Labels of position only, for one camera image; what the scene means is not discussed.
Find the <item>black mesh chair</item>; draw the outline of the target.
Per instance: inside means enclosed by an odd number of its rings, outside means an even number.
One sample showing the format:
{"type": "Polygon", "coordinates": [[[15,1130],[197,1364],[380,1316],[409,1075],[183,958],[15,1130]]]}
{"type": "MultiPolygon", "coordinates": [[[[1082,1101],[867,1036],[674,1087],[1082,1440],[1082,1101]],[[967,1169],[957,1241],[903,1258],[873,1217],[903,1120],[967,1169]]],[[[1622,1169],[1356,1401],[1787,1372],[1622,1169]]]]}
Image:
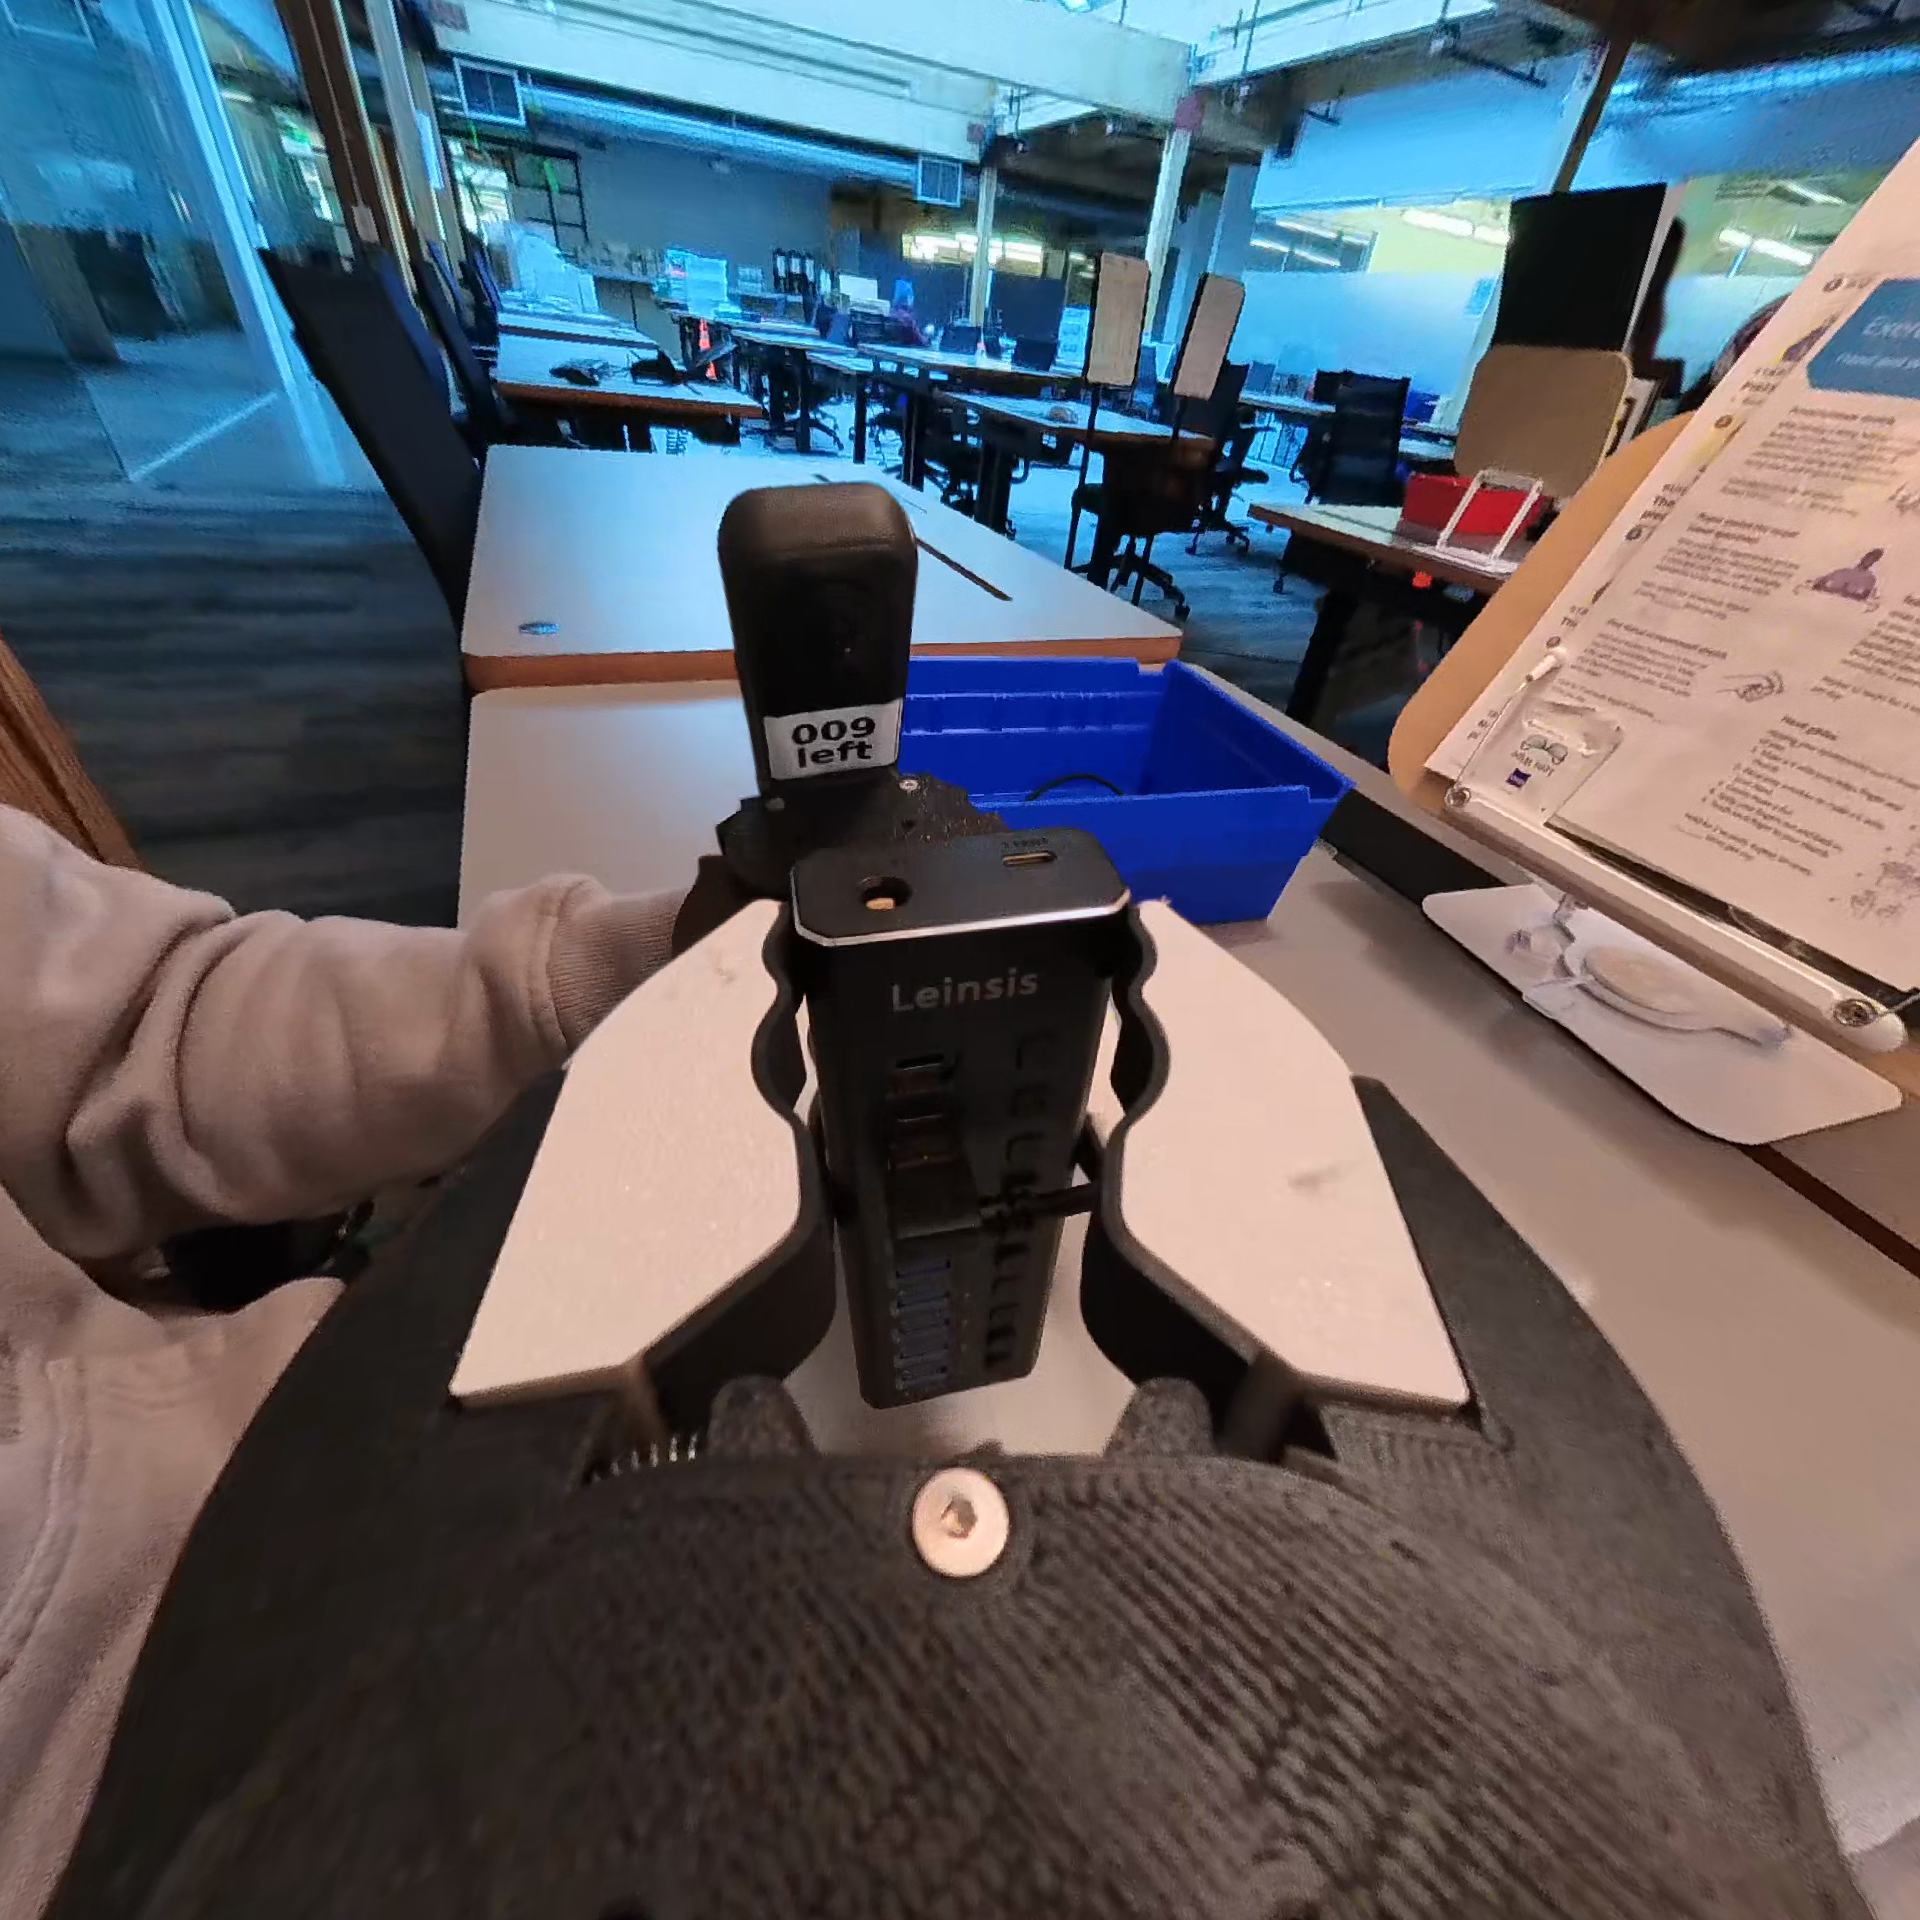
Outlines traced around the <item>black mesh chair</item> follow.
{"type": "Polygon", "coordinates": [[[1312,505],[1402,505],[1402,429],[1410,380],[1335,371],[1329,415],[1311,429],[1300,476],[1312,505]]]}

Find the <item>wood-edged desk with red box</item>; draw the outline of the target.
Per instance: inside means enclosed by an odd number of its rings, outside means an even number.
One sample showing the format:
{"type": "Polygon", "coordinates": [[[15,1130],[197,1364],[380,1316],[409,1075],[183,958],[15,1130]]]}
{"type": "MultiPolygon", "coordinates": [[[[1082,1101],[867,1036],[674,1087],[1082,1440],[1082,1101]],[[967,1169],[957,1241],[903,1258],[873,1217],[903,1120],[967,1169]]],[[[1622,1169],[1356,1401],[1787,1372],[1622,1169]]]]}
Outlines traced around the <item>wood-edged desk with red box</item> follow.
{"type": "Polygon", "coordinates": [[[1410,616],[1458,640],[1474,615],[1513,578],[1518,558],[1440,544],[1402,532],[1396,505],[1311,505],[1257,500],[1250,518],[1286,534],[1282,572],[1324,587],[1319,612],[1286,694],[1286,719],[1332,722],[1329,690],[1356,658],[1358,612],[1410,616]]]}

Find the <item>red box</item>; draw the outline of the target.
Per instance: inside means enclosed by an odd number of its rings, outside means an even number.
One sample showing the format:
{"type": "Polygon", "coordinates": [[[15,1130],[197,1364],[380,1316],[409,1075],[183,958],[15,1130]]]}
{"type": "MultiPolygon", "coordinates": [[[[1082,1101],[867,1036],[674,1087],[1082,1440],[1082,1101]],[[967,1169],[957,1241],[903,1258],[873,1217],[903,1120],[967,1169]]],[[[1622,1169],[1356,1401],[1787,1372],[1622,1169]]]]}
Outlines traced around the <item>red box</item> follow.
{"type": "Polygon", "coordinates": [[[1483,468],[1469,476],[1414,475],[1398,534],[1440,554],[1509,566],[1551,508],[1538,476],[1483,468]]]}

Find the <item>black swivel chair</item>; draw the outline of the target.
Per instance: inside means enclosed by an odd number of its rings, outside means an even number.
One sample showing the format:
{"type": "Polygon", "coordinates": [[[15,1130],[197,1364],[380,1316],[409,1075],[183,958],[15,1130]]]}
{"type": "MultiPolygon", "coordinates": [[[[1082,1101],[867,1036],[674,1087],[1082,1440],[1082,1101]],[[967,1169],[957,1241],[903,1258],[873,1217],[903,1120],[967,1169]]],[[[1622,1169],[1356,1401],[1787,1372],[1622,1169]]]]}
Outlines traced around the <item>black swivel chair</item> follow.
{"type": "Polygon", "coordinates": [[[1135,582],[1136,604],[1152,586],[1174,620],[1189,620],[1189,595],[1155,566],[1155,543],[1222,532],[1246,549],[1249,530],[1228,517],[1228,505],[1242,488],[1272,479],[1249,449],[1249,438],[1213,442],[1181,429],[1092,435],[1087,455],[1100,457],[1100,475],[1075,488],[1068,572],[1106,590],[1135,582]]]}

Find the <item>instruction sheet with blue banner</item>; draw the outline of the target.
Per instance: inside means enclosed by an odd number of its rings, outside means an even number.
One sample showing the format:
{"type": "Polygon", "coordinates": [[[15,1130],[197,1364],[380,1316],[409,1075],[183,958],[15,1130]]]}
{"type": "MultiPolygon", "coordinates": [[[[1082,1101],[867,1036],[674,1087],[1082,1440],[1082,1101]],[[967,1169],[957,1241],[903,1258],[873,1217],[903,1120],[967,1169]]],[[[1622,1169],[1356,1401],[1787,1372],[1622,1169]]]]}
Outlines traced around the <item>instruction sheet with blue banner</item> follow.
{"type": "Polygon", "coordinates": [[[1574,840],[1917,990],[1917,152],[1655,471],[1574,629],[1574,840]]]}

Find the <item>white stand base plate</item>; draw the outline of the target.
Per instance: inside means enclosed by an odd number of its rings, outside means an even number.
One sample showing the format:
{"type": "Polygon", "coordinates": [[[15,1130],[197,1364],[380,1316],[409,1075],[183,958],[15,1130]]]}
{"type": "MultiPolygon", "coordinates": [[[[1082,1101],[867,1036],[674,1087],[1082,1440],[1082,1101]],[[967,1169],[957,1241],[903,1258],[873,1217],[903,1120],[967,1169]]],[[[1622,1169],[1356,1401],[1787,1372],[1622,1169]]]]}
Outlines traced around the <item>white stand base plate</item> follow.
{"type": "Polygon", "coordinates": [[[1424,914],[1532,1013],[1720,1142],[1783,1142],[1900,1103],[1856,1058],[1532,883],[1438,892],[1424,914]]]}

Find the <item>black monitor panel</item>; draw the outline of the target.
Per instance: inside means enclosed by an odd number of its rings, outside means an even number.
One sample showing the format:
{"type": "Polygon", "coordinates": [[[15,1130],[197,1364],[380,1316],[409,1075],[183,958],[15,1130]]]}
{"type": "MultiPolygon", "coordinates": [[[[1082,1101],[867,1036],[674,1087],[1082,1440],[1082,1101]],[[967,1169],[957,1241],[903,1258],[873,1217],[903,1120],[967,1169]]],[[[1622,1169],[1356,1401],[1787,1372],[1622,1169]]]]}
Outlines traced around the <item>black monitor panel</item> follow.
{"type": "Polygon", "coordinates": [[[1509,201],[1496,350],[1653,356],[1651,304],[1676,218],[1670,182],[1538,194],[1509,201]]]}

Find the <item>blue plastic bin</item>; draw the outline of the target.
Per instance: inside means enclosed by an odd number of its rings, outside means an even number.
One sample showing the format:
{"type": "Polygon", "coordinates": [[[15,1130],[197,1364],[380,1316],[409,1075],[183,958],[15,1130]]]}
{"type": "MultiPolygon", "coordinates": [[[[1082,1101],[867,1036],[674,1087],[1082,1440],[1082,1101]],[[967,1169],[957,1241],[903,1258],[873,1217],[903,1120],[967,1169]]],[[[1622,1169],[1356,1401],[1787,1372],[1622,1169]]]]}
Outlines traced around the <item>blue plastic bin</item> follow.
{"type": "Polygon", "coordinates": [[[1191,924],[1268,920],[1352,781],[1186,664],[914,657],[903,771],[1092,832],[1191,924]]]}

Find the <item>large white instruction sheet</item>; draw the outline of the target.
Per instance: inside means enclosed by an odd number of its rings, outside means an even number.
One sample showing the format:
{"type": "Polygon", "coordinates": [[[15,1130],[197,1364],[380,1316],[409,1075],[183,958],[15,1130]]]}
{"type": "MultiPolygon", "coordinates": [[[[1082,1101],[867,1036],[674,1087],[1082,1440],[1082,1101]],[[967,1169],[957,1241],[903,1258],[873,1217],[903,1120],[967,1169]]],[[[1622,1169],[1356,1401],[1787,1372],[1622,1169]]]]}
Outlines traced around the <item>large white instruction sheet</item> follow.
{"type": "Polygon", "coordinates": [[[1605,820],[1759,795],[1746,765],[1794,755],[1881,816],[1917,781],[1917,151],[1693,415],[1507,674],[1559,643],[1560,690],[1620,719],[1605,820]]]}

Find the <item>beige cardboard board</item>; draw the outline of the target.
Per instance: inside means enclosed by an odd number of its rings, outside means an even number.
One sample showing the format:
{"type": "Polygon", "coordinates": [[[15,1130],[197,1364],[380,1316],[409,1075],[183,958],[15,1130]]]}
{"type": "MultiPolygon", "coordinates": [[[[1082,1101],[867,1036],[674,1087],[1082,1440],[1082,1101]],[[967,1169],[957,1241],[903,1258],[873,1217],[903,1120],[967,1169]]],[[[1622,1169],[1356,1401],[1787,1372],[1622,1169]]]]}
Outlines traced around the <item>beige cardboard board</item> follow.
{"type": "Polygon", "coordinates": [[[1489,347],[1458,422],[1452,471],[1523,476],[1569,504],[1607,457],[1631,380],[1620,350],[1489,347]]]}

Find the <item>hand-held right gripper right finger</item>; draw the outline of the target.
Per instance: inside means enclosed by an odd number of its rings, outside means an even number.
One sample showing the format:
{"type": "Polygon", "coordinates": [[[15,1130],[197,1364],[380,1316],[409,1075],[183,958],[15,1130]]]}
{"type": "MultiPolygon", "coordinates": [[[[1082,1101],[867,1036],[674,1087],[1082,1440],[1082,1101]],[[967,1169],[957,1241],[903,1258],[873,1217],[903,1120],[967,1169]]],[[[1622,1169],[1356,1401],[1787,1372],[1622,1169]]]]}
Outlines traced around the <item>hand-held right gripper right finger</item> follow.
{"type": "Polygon", "coordinates": [[[1143,902],[1092,1080],[1082,1318],[1129,1381],[1215,1413],[1459,1413],[1469,1378],[1344,1054],[1143,902]]]}

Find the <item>wooden backing board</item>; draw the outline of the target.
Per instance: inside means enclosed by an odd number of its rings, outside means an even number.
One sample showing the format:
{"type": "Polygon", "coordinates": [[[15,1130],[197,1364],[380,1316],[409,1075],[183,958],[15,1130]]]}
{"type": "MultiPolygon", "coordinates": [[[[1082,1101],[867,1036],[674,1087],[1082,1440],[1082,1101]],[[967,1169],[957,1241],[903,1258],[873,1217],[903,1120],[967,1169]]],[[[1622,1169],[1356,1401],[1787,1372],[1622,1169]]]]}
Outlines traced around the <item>wooden backing board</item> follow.
{"type": "Polygon", "coordinates": [[[1591,549],[1611,538],[1617,518],[1647,490],[1651,475],[1693,422],[1694,415],[1670,419],[1607,457],[1426,683],[1407,699],[1386,758],[1389,777],[1407,804],[1432,816],[1447,810],[1449,777],[1426,767],[1432,755],[1440,752],[1459,722],[1483,709],[1487,690],[1551,615],[1591,549]]]}

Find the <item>long black USB hub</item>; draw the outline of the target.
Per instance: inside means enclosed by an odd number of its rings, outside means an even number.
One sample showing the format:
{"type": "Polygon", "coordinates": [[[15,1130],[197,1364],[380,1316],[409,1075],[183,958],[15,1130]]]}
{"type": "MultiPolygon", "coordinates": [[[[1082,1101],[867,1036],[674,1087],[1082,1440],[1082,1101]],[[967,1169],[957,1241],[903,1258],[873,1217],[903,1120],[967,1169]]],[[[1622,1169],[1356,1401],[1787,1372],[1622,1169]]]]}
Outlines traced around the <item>long black USB hub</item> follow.
{"type": "Polygon", "coordinates": [[[1085,830],[844,847],[790,871],[867,1404],[1026,1378],[1129,888],[1085,830]]]}

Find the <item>distant wood-edged desk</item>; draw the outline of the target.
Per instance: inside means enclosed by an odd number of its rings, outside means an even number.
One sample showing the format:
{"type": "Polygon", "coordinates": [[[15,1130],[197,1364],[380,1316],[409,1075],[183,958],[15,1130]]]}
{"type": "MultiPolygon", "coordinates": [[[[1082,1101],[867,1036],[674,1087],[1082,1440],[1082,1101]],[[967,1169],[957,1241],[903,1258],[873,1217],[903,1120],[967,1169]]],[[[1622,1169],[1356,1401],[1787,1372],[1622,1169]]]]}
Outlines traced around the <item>distant wood-edged desk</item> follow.
{"type": "Polygon", "coordinates": [[[492,352],[492,393],[515,407],[565,422],[619,429],[621,445],[655,447],[658,431],[687,431],[704,445],[737,445],[741,429],[767,423],[767,407],[730,382],[676,377],[613,343],[569,343],[502,334],[492,352]]]}

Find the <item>white wood-edged desk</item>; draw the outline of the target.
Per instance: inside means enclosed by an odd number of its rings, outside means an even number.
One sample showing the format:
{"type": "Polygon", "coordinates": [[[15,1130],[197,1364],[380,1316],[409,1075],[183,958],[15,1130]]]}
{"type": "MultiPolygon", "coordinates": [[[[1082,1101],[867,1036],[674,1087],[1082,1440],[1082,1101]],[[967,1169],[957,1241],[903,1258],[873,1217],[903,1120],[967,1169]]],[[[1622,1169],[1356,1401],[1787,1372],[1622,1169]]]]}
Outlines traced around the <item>white wood-edged desk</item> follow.
{"type": "Polygon", "coordinates": [[[991,532],[876,468],[802,455],[613,455],[500,447],[485,476],[461,635],[470,693],[621,683],[733,683],[717,554],[737,493],[869,479],[904,505],[921,549],[918,657],[1181,652],[1181,629],[991,532]],[[521,638],[559,620],[559,638],[521,638]]]}

